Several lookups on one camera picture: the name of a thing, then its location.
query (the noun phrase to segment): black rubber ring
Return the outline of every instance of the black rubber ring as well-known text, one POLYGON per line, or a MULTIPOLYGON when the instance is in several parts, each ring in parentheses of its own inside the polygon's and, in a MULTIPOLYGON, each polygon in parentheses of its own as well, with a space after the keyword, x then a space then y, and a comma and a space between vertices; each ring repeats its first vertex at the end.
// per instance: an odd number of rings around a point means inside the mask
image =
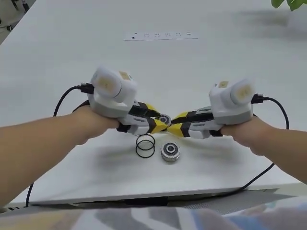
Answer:
POLYGON ((139 148, 140 150, 148 151, 148 150, 151 150, 151 149, 154 148, 154 143, 153 143, 151 140, 141 140, 140 142, 138 142, 138 144, 136 145, 136 147, 139 148), (149 142, 149 143, 152 143, 152 146, 149 147, 148 149, 143 149, 143 148, 140 147, 140 144, 141 144, 142 142, 149 142))
POLYGON ((155 153, 155 147, 153 146, 153 153, 152 153, 151 155, 147 156, 147 157, 144 157, 144 156, 142 156, 142 155, 139 154, 139 152, 138 152, 138 147, 137 147, 137 146, 135 147, 135 152, 136 152, 136 154, 137 154, 139 157, 144 158, 144 159, 147 159, 147 158, 150 158, 150 157, 152 157, 152 156, 154 155, 154 153, 155 153))
POLYGON ((140 139, 140 137, 144 137, 144 136, 149 136, 149 137, 151 137, 152 139, 153 139, 153 145, 155 145, 155 139, 154 139, 154 137, 152 136, 152 135, 150 135, 150 134, 144 134, 144 135, 139 135, 138 136, 138 138, 136 138, 136 141, 135 141, 135 143, 136 143, 136 145, 138 145, 140 142, 138 142, 139 141, 139 139, 140 139))

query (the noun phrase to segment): floor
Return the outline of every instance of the floor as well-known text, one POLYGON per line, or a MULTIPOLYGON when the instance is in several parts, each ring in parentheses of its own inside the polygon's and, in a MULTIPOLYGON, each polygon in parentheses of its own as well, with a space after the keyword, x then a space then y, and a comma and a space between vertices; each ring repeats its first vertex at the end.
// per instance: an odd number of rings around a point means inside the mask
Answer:
MULTIPOLYGON (((21 1, 17 2, 17 4, 22 9, 21 1)), ((4 23, 13 23, 22 18, 23 11, 16 11, 10 0, 0 0, 0 16, 4 23)), ((0 44, 6 39, 9 33, 5 29, 0 29, 0 44)), ((276 193, 292 196, 307 196, 307 185, 296 184, 283 186, 276 193)))

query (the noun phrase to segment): metal bearing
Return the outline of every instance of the metal bearing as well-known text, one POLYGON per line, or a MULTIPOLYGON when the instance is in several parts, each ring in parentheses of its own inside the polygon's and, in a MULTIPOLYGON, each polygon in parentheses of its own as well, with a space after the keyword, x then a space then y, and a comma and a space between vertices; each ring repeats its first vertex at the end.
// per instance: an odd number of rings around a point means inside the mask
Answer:
POLYGON ((170 116, 166 114, 161 114, 161 116, 159 116, 158 119, 162 121, 164 124, 166 124, 167 126, 170 126, 172 123, 172 119, 170 118, 170 116))
POLYGON ((177 161, 180 156, 180 147, 175 143, 166 143, 161 147, 161 157, 167 162, 177 161))

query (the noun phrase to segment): forearm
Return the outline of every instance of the forearm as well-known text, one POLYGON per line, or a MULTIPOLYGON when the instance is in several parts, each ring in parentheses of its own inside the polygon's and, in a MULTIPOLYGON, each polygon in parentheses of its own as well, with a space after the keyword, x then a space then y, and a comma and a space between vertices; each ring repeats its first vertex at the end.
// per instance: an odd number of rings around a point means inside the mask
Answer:
POLYGON ((286 129, 270 129, 253 146, 286 173, 307 182, 307 133, 286 129))
POLYGON ((59 163, 82 133, 70 115, 0 128, 0 207, 59 163))

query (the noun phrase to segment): hand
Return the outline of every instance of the hand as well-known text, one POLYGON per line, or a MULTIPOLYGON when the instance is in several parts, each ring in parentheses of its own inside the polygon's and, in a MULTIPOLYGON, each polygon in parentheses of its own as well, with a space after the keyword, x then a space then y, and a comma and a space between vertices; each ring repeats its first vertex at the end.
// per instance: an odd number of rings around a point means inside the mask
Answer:
POLYGON ((118 128, 119 122, 115 119, 106 118, 94 113, 90 106, 83 106, 70 114, 73 119, 81 126, 84 138, 80 145, 88 139, 104 134, 109 128, 118 128))
POLYGON ((239 125, 224 126, 221 133, 225 136, 232 136, 239 144, 249 147, 256 155, 261 155, 257 151, 257 146, 261 144, 260 139, 274 129, 258 117, 253 117, 250 121, 239 125))

